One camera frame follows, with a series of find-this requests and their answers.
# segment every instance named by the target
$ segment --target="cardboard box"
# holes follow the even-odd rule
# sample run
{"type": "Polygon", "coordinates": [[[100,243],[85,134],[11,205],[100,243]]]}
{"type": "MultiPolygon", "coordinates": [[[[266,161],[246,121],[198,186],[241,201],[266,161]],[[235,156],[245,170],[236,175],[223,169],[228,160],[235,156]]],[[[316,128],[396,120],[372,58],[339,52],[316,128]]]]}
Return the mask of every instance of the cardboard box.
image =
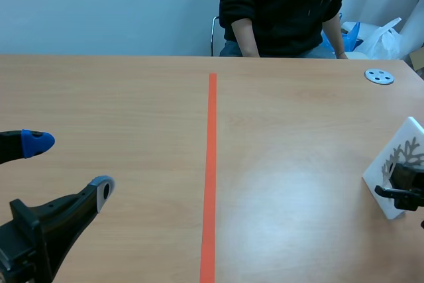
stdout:
{"type": "Polygon", "coordinates": [[[412,52],[409,54],[409,57],[411,58],[412,66],[415,71],[424,68],[424,47],[412,52]]]}

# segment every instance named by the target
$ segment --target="metal disc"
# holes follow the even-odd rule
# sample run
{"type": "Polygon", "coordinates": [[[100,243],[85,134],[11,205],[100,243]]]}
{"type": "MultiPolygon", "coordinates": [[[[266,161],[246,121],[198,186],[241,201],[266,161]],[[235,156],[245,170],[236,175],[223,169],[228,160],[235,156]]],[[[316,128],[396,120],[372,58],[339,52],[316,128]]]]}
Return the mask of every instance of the metal disc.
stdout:
{"type": "Polygon", "coordinates": [[[394,76],[392,76],[389,72],[380,69],[366,70],[365,78],[369,79],[371,82],[381,85],[389,85],[395,82],[394,76]]]}

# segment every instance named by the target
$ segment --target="black sweatshirt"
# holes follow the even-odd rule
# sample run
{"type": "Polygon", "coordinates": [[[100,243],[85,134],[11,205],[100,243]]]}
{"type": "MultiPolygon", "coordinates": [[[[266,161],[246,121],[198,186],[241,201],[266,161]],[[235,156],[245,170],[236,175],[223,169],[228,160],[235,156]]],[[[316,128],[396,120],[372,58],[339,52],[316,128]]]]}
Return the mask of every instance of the black sweatshirt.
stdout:
{"type": "Polygon", "coordinates": [[[236,41],[231,24],[249,18],[261,55],[295,56],[322,42],[322,22],[341,5],[342,0],[221,0],[219,17],[225,39],[236,41]]]}

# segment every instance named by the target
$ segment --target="orange tape line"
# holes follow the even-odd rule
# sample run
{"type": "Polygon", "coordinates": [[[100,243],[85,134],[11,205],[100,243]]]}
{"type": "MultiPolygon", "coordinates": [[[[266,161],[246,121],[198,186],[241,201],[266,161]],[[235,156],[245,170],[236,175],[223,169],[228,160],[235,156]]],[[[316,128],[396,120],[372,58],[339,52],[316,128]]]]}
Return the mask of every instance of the orange tape line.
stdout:
{"type": "Polygon", "coordinates": [[[215,283],[215,212],[217,195],[217,75],[209,74],[207,141],[200,283],[215,283]]]}

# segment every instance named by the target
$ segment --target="blue gripper tip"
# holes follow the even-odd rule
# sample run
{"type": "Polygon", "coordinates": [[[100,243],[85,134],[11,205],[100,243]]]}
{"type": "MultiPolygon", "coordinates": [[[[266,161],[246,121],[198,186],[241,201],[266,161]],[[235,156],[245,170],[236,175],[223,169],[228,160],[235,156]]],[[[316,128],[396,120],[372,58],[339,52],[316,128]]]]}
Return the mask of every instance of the blue gripper tip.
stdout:
{"type": "Polygon", "coordinates": [[[49,133],[34,132],[23,129],[21,132],[22,152],[24,158],[42,154],[54,145],[54,137],[49,133]]]}

